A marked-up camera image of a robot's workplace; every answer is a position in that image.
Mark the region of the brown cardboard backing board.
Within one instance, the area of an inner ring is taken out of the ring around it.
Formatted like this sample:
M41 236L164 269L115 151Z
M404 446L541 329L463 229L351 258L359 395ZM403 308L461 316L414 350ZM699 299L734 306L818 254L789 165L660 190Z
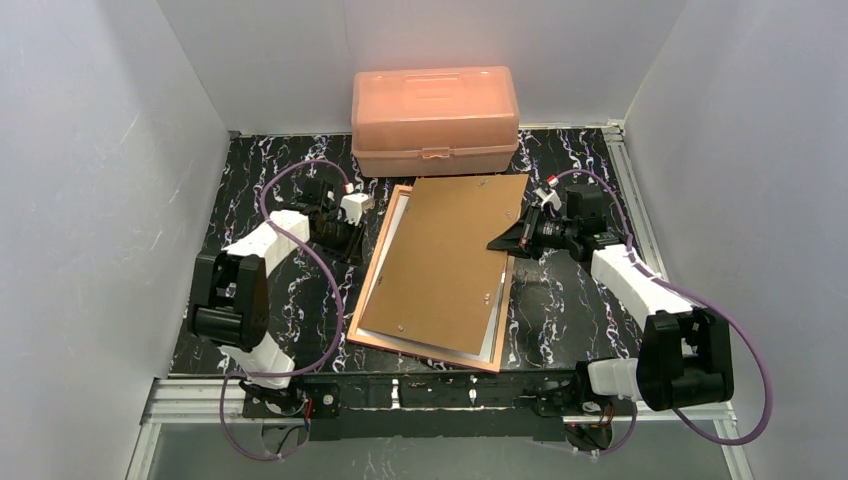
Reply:
M507 263L487 246L516 222L527 184L525 174L417 179L361 326L480 353Z

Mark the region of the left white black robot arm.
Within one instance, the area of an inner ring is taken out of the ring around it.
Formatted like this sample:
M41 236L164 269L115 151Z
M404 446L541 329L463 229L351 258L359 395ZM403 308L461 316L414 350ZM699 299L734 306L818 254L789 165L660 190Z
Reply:
M187 331L234 360L246 382L270 390L288 388L294 360L268 331L271 319L268 277L292 253L310 244L310 253L351 265L362 261L364 217L373 198L352 184L340 192L324 180L310 180L301 195L270 212L268 220L221 250L200 252L186 315Z

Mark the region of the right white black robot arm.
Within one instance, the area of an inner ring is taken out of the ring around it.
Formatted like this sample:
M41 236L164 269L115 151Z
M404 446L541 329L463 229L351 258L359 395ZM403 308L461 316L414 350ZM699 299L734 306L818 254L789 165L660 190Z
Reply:
M728 321L659 285L653 270L608 225L597 185L572 185L565 200L538 190L539 201L487 247L537 260L565 250L588 267L642 331L634 358L582 361L565 385L568 402L599 404L612 398L643 401L655 411L725 402L734 393Z

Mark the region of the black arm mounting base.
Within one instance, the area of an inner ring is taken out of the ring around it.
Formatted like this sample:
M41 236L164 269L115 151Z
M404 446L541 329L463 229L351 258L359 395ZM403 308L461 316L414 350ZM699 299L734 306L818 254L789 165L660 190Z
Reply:
M613 443L629 403L580 397L570 370L318 373L274 393L241 382L247 419L297 419L314 441L521 437L580 450Z

